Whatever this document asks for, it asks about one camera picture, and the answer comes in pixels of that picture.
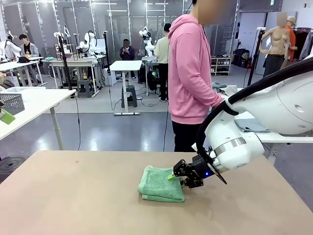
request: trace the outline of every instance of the pink sleeve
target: pink sleeve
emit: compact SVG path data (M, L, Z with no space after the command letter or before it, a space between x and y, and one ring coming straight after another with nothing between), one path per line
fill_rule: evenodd
M217 106L223 98L200 77L200 37L199 29L195 29L194 32L185 33L177 39L177 70L180 81L194 98L206 106Z

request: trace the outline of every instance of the silver metal ring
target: silver metal ring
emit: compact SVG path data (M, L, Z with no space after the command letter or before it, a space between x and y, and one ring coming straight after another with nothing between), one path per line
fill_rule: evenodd
M244 138L240 137L231 141L228 141L226 143L223 143L222 145L218 146L216 149L214 149L214 152L216 154L216 156L234 148L237 147L239 145L245 144L246 141Z

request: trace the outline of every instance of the gray basket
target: gray basket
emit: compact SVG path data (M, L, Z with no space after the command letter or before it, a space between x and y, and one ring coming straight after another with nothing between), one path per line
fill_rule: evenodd
M25 110L21 94L0 94L0 100L4 103L2 108L12 115Z

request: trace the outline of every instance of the pink hoodie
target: pink hoodie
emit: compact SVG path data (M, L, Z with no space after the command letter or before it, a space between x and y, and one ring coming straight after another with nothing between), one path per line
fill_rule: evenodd
M178 17L170 28L168 77L172 121L200 124L209 108L223 99L212 90L210 46L203 27L191 15Z

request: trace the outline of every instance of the plastic stool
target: plastic stool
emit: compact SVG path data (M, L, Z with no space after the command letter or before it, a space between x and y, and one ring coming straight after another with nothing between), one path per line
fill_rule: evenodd
M78 98L85 97L90 98L93 95L93 89L91 87L91 83L89 79L86 80L78 80L77 81L77 91L78 91Z
M135 90L135 86L128 86L126 87L126 92L131 92L132 93L132 97L133 100L131 100L130 97L127 98L128 101L128 105L133 105L134 107L137 107L137 96L136 96L136 90ZM122 108L125 108L125 104L124 104L124 88L122 87Z

